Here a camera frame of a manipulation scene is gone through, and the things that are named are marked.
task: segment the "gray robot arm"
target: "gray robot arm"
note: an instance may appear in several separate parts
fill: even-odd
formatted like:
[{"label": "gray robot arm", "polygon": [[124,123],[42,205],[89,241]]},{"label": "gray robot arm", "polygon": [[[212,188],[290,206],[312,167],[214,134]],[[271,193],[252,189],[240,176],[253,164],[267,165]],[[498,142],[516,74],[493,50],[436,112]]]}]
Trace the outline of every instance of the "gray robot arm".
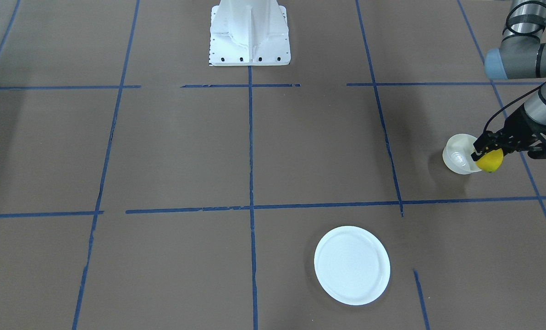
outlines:
[{"label": "gray robot arm", "polygon": [[[491,79],[546,77],[546,44],[540,43],[545,27],[546,0],[513,0],[501,46],[487,54],[487,76]],[[503,154],[527,151],[533,159],[546,159],[546,82],[532,92],[534,94],[505,120],[501,130],[493,133],[485,126],[474,143],[474,161],[497,149],[502,149]]]}]

